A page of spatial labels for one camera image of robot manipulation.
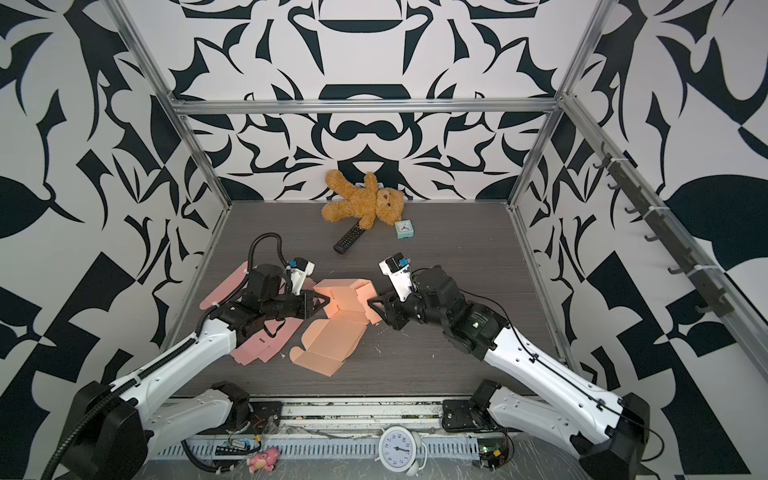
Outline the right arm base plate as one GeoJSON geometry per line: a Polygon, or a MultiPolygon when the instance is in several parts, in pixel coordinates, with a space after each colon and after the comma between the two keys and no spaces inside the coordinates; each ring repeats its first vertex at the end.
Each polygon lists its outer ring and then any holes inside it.
{"type": "Polygon", "coordinates": [[[483,433],[496,431],[498,425],[488,413],[488,404],[464,399],[442,402],[441,427],[449,433],[483,433]]]}

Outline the salmon cardboard box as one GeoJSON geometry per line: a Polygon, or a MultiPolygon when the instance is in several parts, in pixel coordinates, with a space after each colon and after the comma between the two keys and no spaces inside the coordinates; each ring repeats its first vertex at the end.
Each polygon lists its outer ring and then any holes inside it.
{"type": "Polygon", "coordinates": [[[289,357],[295,365],[330,377],[353,354],[367,327],[381,322],[368,305],[376,290],[367,279],[326,279],[314,291],[330,299],[326,317],[307,327],[302,345],[293,347],[289,357]]]}

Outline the small pink toy figure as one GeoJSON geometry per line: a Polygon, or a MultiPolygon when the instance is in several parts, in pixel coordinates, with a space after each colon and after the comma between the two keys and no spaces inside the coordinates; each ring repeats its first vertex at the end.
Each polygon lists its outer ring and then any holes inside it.
{"type": "Polygon", "coordinates": [[[272,472],[277,464],[280,453],[277,448],[271,447],[259,452],[247,460],[249,472],[254,474],[259,470],[272,472]]]}

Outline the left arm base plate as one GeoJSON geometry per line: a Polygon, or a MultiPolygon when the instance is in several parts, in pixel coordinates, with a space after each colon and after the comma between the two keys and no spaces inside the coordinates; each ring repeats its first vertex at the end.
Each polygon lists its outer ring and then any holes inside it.
{"type": "Polygon", "coordinates": [[[235,406],[223,425],[199,432],[199,435],[260,435],[272,433],[281,423],[283,403],[251,401],[248,407],[235,406]]]}

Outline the right circuit board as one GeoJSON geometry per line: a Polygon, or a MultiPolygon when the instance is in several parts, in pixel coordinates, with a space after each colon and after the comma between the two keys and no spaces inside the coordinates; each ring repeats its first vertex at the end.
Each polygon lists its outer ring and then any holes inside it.
{"type": "Polygon", "coordinates": [[[495,471],[504,466],[515,455],[515,446],[507,435],[478,439],[476,467],[495,471]]]}

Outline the white round analog clock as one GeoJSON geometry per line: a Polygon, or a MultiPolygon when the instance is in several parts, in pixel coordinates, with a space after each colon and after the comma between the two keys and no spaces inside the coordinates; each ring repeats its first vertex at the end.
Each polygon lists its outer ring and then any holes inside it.
{"type": "Polygon", "coordinates": [[[376,460],[393,473],[415,477],[426,467],[428,449],[418,433],[392,426],[379,438],[376,460]]]}

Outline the brown teddy bear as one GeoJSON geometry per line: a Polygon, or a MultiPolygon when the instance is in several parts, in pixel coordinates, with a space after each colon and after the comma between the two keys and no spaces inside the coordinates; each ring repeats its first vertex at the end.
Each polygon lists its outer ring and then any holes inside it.
{"type": "Polygon", "coordinates": [[[330,190],[341,197],[341,200],[330,202],[322,208],[322,217],[328,222],[356,218],[361,229],[369,230],[377,220],[389,226],[403,220],[404,193],[393,188],[380,188],[373,172],[364,175],[362,187],[352,184],[339,170],[327,172],[325,182],[330,190]]]}

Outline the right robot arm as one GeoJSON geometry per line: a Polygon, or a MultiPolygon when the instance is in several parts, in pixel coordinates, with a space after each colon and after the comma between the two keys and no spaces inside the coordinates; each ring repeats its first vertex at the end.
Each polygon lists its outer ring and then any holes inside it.
{"type": "Polygon", "coordinates": [[[457,350],[538,396],[526,400],[485,381],[471,399],[478,416],[560,448],[593,479],[637,476],[651,434],[644,399],[619,396],[582,378],[527,339],[507,315],[469,300],[440,266],[413,270],[407,259],[391,257],[380,269],[393,288],[368,304],[387,325],[435,325],[457,350]]]}

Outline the small teal alarm clock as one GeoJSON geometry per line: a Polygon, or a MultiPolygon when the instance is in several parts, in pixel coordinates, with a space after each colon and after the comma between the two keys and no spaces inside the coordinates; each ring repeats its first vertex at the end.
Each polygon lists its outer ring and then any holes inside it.
{"type": "Polygon", "coordinates": [[[394,228],[398,240],[413,238],[415,235],[415,229],[410,220],[397,221],[394,228]]]}

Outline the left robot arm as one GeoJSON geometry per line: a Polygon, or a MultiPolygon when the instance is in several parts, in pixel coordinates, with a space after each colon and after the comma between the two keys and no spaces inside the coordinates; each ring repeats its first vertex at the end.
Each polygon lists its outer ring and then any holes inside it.
{"type": "Polygon", "coordinates": [[[244,419],[248,396],[227,382],[175,407],[165,403],[209,365],[263,331],[267,321],[314,315],[315,293],[304,287],[313,271],[313,263],[301,257],[284,266],[249,268],[188,337],[123,377],[82,387],[43,478],[53,478],[65,466],[81,479],[131,479],[165,448],[244,419]]]}

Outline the left circuit board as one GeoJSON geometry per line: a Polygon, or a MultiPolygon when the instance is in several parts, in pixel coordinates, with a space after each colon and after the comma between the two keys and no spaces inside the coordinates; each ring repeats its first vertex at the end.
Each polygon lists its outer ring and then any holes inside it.
{"type": "Polygon", "coordinates": [[[215,447],[216,456],[248,456],[261,450],[262,442],[259,436],[253,439],[230,439],[215,447]]]}

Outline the black remote control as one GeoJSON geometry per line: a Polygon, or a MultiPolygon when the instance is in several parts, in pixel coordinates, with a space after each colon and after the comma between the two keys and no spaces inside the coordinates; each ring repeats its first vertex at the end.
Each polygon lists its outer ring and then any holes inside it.
{"type": "Polygon", "coordinates": [[[334,245],[333,250],[338,254],[345,254],[366,232],[360,227],[360,222],[355,223],[334,245]]]}

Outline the circuit board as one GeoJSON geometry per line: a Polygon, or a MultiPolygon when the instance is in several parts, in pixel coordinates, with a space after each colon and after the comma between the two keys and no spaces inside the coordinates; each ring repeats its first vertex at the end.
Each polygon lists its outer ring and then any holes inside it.
{"type": "Polygon", "coordinates": [[[253,439],[230,439],[215,447],[216,456],[248,456],[261,450],[262,442],[259,436],[253,439]]]}
{"type": "Polygon", "coordinates": [[[476,467],[495,471],[504,466],[515,455],[515,446],[507,435],[478,439],[476,467]]]}

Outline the pink flat cardboard box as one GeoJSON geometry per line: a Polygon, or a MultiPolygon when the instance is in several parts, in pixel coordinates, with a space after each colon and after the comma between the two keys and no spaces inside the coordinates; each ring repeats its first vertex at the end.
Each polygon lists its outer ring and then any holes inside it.
{"type": "Polygon", "coordinates": [[[253,269],[242,263],[199,305],[207,318],[221,319],[236,333],[231,356],[247,365],[268,362],[298,330],[302,322],[328,303],[314,291],[309,277],[315,265],[297,257],[285,268],[263,264],[253,269]]]}

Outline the wall hook rack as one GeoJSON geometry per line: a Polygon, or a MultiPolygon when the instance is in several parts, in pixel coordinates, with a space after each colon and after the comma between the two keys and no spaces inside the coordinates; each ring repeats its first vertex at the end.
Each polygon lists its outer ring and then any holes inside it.
{"type": "Polygon", "coordinates": [[[721,278],[720,268],[699,250],[671,208],[660,199],[632,162],[603,153],[595,167],[605,170],[612,177],[612,190],[619,190],[628,198],[631,206],[625,212],[638,216],[652,230],[645,240],[661,243],[674,260],[675,265],[667,269],[668,273],[686,276],[701,295],[705,306],[699,311],[713,313],[720,318],[733,313],[734,307],[727,298],[728,290],[721,278]]]}

